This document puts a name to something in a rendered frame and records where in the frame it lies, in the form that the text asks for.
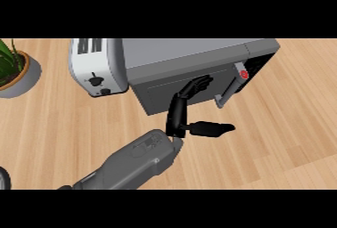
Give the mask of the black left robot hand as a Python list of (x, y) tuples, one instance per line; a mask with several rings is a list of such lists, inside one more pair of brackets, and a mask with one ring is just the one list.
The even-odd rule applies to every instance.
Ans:
[(220, 124), (205, 121), (186, 123), (186, 101), (203, 91), (211, 83), (212, 78), (202, 76), (192, 79), (181, 90), (174, 94), (165, 121), (165, 134), (171, 137), (184, 138), (186, 131), (192, 135), (205, 137), (218, 137), (224, 133), (235, 131), (232, 124)]

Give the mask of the grey microwave door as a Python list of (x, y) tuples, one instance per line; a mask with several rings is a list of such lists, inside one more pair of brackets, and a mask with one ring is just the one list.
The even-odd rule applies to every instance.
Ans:
[(146, 114), (153, 115), (168, 110), (174, 94), (181, 90), (186, 83), (193, 78), (209, 76), (212, 80), (206, 89), (187, 100), (187, 104), (205, 102), (214, 98), (215, 94), (221, 94), (235, 78), (235, 75), (235, 65), (229, 63), (162, 78), (144, 77), (131, 79), (130, 85)]

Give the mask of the grey microwave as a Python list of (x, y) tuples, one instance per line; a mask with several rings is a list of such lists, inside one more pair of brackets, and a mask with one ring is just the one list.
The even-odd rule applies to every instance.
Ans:
[(248, 80), (276, 54), (273, 38), (127, 38), (124, 40), (125, 73), (131, 79), (167, 77), (223, 64), (243, 62)]

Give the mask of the white toaster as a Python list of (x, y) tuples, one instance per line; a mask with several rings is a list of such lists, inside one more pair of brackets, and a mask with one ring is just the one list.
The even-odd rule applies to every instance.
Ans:
[(70, 77), (91, 97), (127, 91), (121, 38), (72, 38), (68, 51)]

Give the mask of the grey plant pot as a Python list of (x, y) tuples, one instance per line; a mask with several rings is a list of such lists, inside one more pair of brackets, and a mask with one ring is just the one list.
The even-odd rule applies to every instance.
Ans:
[(17, 51), (17, 54), (25, 58), (23, 69), (10, 83), (0, 86), (0, 98), (14, 98), (26, 93), (35, 86), (42, 73), (41, 65), (34, 58), (22, 51)]

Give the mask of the green plant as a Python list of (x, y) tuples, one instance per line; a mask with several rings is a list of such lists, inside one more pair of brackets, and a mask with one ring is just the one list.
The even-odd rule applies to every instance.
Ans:
[(14, 43), (7, 47), (0, 39), (0, 86), (7, 85), (17, 77), (25, 67), (25, 57), (17, 52)]

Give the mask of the grey curved object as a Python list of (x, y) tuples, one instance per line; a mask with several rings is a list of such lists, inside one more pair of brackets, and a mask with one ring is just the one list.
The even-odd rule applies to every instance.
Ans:
[(10, 188), (10, 176), (7, 171), (0, 167), (0, 190), (8, 190)]

